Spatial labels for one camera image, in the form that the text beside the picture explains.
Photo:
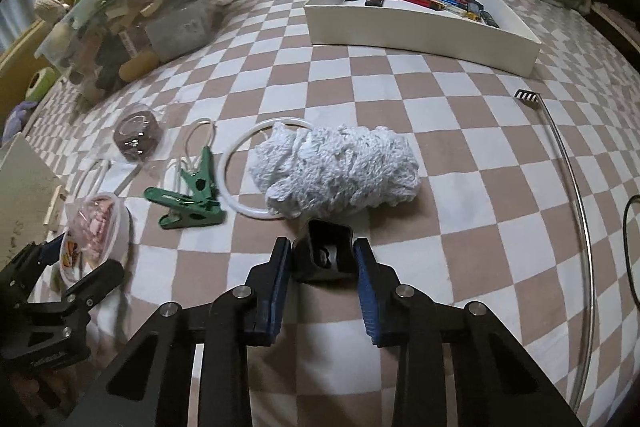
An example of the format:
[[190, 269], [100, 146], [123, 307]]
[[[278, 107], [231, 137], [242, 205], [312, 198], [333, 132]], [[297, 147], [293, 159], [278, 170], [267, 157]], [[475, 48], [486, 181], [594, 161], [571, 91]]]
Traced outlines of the small black cube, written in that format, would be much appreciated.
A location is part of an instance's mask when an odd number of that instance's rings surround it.
[[352, 229], [331, 221], [310, 219], [294, 242], [292, 270], [298, 283], [356, 280], [358, 267], [352, 249]]

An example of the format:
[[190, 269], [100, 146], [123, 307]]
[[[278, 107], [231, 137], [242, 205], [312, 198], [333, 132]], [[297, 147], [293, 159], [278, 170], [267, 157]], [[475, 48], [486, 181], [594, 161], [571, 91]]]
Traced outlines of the green plastic clip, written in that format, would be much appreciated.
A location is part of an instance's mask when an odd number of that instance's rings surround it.
[[214, 158], [208, 145], [202, 148], [198, 167], [180, 168], [180, 176], [198, 202], [218, 205], [218, 190], [215, 180]]
[[226, 220], [227, 213], [221, 208], [216, 191], [207, 188], [186, 195], [163, 188], [148, 187], [143, 195], [149, 202], [168, 209], [166, 215], [158, 220], [158, 225], [163, 230], [221, 225]]

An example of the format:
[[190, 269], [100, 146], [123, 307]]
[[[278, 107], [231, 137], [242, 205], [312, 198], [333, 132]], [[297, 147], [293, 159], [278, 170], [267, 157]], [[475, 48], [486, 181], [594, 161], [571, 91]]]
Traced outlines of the small cream cosmetic box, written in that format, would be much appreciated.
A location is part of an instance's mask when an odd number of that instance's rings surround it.
[[43, 228], [47, 232], [55, 232], [58, 229], [67, 195], [66, 188], [62, 184], [55, 187], [42, 222]]

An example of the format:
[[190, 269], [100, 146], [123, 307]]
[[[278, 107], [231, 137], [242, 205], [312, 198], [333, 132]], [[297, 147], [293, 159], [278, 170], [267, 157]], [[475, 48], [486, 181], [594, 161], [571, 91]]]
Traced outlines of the white tape roll with charms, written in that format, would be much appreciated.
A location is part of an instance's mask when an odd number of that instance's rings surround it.
[[107, 260], [126, 265], [130, 230], [122, 198], [113, 193], [87, 197], [75, 208], [63, 234], [58, 265], [64, 285], [78, 283]]

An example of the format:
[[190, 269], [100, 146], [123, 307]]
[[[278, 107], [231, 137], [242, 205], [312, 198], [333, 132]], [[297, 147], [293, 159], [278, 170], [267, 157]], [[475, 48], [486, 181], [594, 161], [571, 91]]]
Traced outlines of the white cardboard storage box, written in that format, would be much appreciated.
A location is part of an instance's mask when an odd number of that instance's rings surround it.
[[41, 243], [47, 238], [62, 186], [21, 133], [1, 147], [1, 268], [27, 244]]

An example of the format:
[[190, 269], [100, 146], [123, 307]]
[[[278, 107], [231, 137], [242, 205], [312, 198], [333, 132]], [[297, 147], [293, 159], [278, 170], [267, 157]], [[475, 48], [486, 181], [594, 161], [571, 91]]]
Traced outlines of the brown tape roll in bag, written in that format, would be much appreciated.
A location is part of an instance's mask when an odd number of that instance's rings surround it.
[[160, 122], [152, 109], [144, 104], [127, 107], [113, 131], [117, 150], [129, 162], [145, 162], [154, 154], [162, 138]]

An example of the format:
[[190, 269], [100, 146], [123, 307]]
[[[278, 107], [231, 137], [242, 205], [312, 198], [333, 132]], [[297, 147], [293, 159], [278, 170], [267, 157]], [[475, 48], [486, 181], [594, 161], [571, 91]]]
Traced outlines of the purple plush toy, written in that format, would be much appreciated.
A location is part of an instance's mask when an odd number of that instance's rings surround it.
[[9, 143], [14, 135], [24, 129], [37, 105], [37, 102], [23, 101], [11, 110], [4, 124], [2, 144]]

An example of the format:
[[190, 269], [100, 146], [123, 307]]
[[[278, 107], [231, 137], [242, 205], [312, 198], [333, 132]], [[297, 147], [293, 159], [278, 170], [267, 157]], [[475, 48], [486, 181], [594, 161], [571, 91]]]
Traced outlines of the avocado plush toy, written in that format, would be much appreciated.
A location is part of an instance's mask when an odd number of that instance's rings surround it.
[[30, 80], [25, 93], [25, 101], [41, 102], [58, 81], [58, 78], [60, 78], [60, 73], [53, 67], [39, 69]]

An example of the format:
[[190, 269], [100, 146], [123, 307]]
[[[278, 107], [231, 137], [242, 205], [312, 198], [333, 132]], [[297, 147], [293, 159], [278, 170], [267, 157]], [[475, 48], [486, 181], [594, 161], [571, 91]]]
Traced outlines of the wooden shelf unit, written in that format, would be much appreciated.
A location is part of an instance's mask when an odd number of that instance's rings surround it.
[[36, 20], [2, 54], [0, 67], [0, 120], [4, 127], [6, 117], [18, 103], [24, 101], [32, 76], [49, 67], [49, 61], [35, 57], [35, 53], [49, 33], [43, 20]]

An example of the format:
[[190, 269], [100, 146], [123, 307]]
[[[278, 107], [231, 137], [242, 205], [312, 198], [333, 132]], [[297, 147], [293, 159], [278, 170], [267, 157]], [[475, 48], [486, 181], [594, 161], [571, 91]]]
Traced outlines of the white tray of lighters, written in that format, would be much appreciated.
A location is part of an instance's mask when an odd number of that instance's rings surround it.
[[404, 0], [386, 0], [381, 6], [367, 6], [366, 0], [308, 0], [304, 10], [313, 44], [431, 53], [530, 75], [539, 38], [503, 0], [476, 1], [495, 27]]

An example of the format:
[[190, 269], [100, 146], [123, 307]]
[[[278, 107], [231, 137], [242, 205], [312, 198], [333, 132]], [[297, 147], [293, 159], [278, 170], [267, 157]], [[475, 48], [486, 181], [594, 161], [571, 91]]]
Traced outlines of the clear plastic storage bin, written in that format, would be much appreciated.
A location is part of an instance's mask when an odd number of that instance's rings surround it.
[[216, 0], [80, 0], [43, 39], [45, 58], [96, 104], [213, 38]]

